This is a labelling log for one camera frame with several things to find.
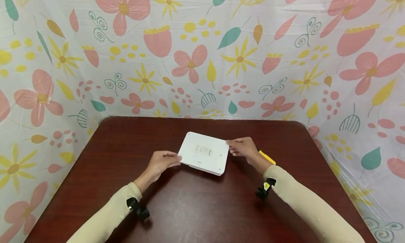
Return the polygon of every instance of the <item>left hand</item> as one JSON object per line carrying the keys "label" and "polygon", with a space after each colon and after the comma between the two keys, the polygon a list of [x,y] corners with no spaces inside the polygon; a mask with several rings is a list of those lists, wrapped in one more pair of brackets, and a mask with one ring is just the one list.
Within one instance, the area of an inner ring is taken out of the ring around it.
{"label": "left hand", "polygon": [[149,185],[159,179],[160,175],[172,166],[180,165],[181,156],[170,151],[156,151],[153,153],[146,170],[134,181],[143,193]]}

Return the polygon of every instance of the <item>yellow daisy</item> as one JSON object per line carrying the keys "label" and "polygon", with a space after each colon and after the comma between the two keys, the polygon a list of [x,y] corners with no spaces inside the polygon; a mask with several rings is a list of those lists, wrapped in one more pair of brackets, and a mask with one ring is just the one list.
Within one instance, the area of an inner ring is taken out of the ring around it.
{"label": "yellow daisy", "polygon": [[21,171],[21,169],[27,169],[27,168],[31,168],[31,167],[37,165],[37,163],[26,163],[30,158],[34,157],[34,155],[37,154],[37,151],[38,150],[34,150],[29,155],[27,155],[25,158],[23,158],[20,162],[17,162],[18,146],[17,146],[17,144],[14,144],[13,145],[13,161],[10,161],[5,156],[0,155],[0,166],[3,166],[6,168],[6,169],[3,169],[0,167],[0,174],[6,175],[0,180],[0,189],[2,189],[8,183],[8,181],[10,180],[10,177],[13,177],[14,187],[15,187],[17,193],[19,193],[20,192],[20,182],[18,181],[18,175],[21,177],[24,177],[24,178],[28,178],[28,179],[36,179],[31,174]]}
{"label": "yellow daisy", "polygon": [[356,207],[357,211],[363,215],[363,211],[361,210],[360,203],[363,203],[367,206],[373,206],[373,204],[370,201],[367,201],[364,199],[364,197],[368,196],[371,192],[371,190],[362,190],[360,191],[359,187],[349,187],[345,183],[342,183],[342,187],[346,191],[347,195],[349,195],[350,200]]}
{"label": "yellow daisy", "polygon": [[148,76],[146,76],[146,70],[145,67],[143,66],[143,63],[141,63],[141,68],[142,68],[142,75],[136,69],[136,73],[138,74],[139,78],[128,78],[128,79],[132,80],[135,83],[143,83],[141,86],[141,90],[139,92],[142,92],[143,89],[146,87],[149,95],[151,95],[151,90],[149,89],[149,87],[151,87],[153,90],[156,91],[156,88],[153,85],[161,86],[162,84],[150,80],[152,76],[155,74],[155,71],[152,71],[151,73],[149,73]]}
{"label": "yellow daisy", "polygon": [[314,82],[313,80],[317,77],[319,77],[320,75],[322,75],[322,72],[318,72],[316,75],[316,71],[318,69],[318,65],[315,65],[314,69],[312,70],[311,74],[308,76],[308,71],[305,71],[305,75],[304,75],[304,79],[303,80],[296,80],[296,81],[291,81],[292,83],[299,85],[299,87],[297,89],[295,89],[292,93],[295,93],[296,91],[298,91],[299,89],[301,89],[300,91],[300,95],[301,93],[304,91],[305,87],[307,88],[307,90],[309,91],[309,89],[311,89],[311,85],[314,86],[318,86],[319,83]]}
{"label": "yellow daisy", "polygon": [[72,72],[72,69],[70,69],[69,65],[72,67],[78,68],[77,64],[75,64],[73,61],[83,61],[83,59],[80,57],[67,57],[66,56],[66,53],[68,52],[68,48],[69,48],[68,41],[63,45],[63,49],[61,52],[51,37],[49,37],[49,40],[51,42],[51,45],[53,46],[53,49],[55,50],[55,51],[51,50],[51,52],[56,57],[56,59],[58,59],[56,68],[60,69],[63,66],[63,71],[65,72],[65,75],[67,75],[66,71],[68,71],[70,73],[70,75],[72,75],[73,77],[76,77],[75,74]]}
{"label": "yellow daisy", "polygon": [[165,16],[166,11],[168,10],[171,20],[173,20],[172,9],[173,9],[173,11],[175,11],[175,13],[177,13],[175,6],[183,6],[180,2],[174,1],[174,0],[154,0],[154,1],[156,1],[159,4],[166,5],[165,8],[163,9],[162,17]]}
{"label": "yellow daisy", "polygon": [[250,56],[250,54],[252,54],[253,52],[256,51],[257,48],[253,48],[250,51],[248,51],[245,54],[246,51],[246,46],[248,45],[248,37],[246,36],[245,41],[243,42],[242,48],[240,49],[240,53],[239,53],[239,49],[238,46],[235,45],[235,57],[227,57],[224,55],[221,55],[223,57],[223,59],[225,59],[226,61],[230,62],[230,63],[234,63],[234,65],[232,65],[232,67],[230,68],[229,72],[226,74],[228,75],[229,73],[231,73],[235,67],[236,67],[236,77],[238,77],[239,75],[239,67],[242,65],[242,69],[246,72],[246,64],[256,67],[256,64],[254,64],[253,62],[249,61],[246,59],[246,57]]}
{"label": "yellow daisy", "polygon": [[405,0],[386,0],[388,2],[393,2],[388,8],[386,8],[384,11],[382,11],[381,14],[384,14],[387,12],[389,9],[391,9],[390,14],[388,15],[388,19],[392,16],[392,13],[394,13],[395,9],[398,7],[398,10],[402,12],[403,9],[403,3]]}

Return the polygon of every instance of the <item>beige long-sleeve shirt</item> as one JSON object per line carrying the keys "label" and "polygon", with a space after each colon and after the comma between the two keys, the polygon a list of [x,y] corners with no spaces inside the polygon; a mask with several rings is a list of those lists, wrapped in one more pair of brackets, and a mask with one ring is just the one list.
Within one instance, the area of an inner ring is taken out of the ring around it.
{"label": "beige long-sleeve shirt", "polygon": [[[323,243],[364,243],[360,234],[317,194],[297,182],[279,166],[270,166],[263,178],[277,182],[274,192],[307,223]],[[131,182],[115,193],[108,203],[92,216],[67,243],[104,243],[128,215],[126,200],[142,198]]]}

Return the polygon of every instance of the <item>white box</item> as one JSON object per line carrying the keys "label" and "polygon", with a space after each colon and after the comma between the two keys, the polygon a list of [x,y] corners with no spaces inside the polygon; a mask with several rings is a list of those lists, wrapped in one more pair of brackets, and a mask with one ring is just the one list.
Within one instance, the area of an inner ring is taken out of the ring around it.
{"label": "white box", "polygon": [[181,163],[221,176],[225,171],[229,145],[225,140],[188,132],[178,155]]}

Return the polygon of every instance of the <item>table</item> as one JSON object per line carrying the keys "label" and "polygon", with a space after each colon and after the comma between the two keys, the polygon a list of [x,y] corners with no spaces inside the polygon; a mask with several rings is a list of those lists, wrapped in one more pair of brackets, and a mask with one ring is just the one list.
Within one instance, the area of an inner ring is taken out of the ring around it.
{"label": "table", "polygon": [[[188,131],[233,139],[250,136],[296,180],[329,203],[368,242],[375,242],[306,131],[294,121],[142,117],[105,119],[40,217],[28,243],[66,242],[123,185],[136,179],[155,150],[178,152]],[[255,196],[262,177],[229,156],[218,177],[186,165],[168,169],[144,193],[151,217],[133,212],[107,242],[318,242],[291,208],[270,193]]]}

